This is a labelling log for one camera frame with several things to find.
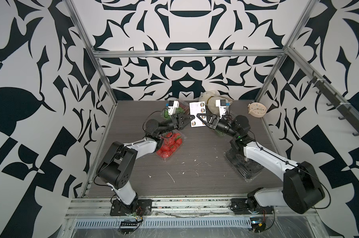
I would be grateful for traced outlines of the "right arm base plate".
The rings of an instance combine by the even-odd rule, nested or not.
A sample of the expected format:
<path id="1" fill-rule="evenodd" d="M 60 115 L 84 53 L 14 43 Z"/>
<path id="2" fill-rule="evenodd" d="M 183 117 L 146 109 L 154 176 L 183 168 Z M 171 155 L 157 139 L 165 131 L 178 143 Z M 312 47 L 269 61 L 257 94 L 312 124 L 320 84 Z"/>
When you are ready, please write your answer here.
<path id="1" fill-rule="evenodd" d="M 263 207 L 255 200 L 255 198 L 232 198 L 230 210 L 235 215 L 257 215 L 257 214 L 272 214 L 273 207 Z"/>

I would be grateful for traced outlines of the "strawberry clamshell box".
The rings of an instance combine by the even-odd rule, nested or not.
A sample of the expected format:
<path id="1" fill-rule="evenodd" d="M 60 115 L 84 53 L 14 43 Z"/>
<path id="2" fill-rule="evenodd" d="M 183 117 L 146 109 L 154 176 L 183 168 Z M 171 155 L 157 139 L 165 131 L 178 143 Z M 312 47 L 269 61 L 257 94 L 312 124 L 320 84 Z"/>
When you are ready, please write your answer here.
<path id="1" fill-rule="evenodd" d="M 163 161 L 169 160 L 181 147 L 185 141 L 184 135 L 179 131 L 164 133 L 161 138 L 163 143 L 156 155 Z"/>

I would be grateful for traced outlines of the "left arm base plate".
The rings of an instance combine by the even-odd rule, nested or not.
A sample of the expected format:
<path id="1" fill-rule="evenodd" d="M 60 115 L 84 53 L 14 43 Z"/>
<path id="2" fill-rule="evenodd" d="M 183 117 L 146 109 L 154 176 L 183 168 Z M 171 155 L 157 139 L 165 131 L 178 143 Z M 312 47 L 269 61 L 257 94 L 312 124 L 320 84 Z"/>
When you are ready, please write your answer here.
<path id="1" fill-rule="evenodd" d="M 125 205 L 116 199 L 112 202 L 110 211 L 111 216 L 128 216 L 128 215 L 149 215 L 152 210 L 151 199 L 135 199 L 130 205 Z"/>

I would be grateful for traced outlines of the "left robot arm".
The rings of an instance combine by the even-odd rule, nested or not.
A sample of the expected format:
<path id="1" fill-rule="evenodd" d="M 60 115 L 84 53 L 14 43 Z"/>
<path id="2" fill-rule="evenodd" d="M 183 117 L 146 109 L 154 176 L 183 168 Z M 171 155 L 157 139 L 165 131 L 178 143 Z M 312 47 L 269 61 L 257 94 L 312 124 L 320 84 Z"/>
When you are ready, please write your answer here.
<path id="1" fill-rule="evenodd" d="M 114 142 L 107 150 L 96 169 L 95 178 L 100 178 L 105 186 L 111 188 L 121 205 L 135 210 L 138 195 L 132 188 L 129 179 L 135 161 L 147 154 L 157 152 L 164 143 L 162 135 L 180 131 L 191 124 L 193 115 L 175 114 L 169 120 L 159 122 L 149 119 L 144 123 L 145 137 L 130 144 Z"/>

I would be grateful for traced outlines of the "white sticker sheet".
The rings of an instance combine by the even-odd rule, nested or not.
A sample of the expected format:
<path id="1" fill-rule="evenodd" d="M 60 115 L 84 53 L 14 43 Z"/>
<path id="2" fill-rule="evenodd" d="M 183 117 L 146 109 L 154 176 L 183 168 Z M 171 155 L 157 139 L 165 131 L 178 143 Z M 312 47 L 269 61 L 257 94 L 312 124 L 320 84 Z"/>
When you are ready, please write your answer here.
<path id="1" fill-rule="evenodd" d="M 190 114 L 195 118 L 191 121 L 191 127 L 205 127 L 204 122 L 206 121 L 206 106 L 205 102 L 191 102 L 189 103 Z"/>

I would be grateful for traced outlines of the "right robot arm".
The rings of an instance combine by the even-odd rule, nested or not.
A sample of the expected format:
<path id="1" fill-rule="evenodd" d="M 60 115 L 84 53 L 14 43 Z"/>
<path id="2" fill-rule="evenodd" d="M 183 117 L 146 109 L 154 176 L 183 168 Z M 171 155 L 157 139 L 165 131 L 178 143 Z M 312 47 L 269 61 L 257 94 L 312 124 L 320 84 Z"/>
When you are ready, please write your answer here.
<path id="1" fill-rule="evenodd" d="M 231 121 L 214 114 L 198 114 L 196 117 L 208 128 L 231 136 L 230 144 L 236 155 L 258 163 L 281 179 L 282 187 L 258 188 L 250 192 L 245 210 L 255 213 L 265 207 L 277 206 L 304 214 L 325 197 L 331 197 L 310 163 L 282 157 L 259 144 L 255 136 L 249 136 L 251 127 L 247 117 L 238 115 Z"/>

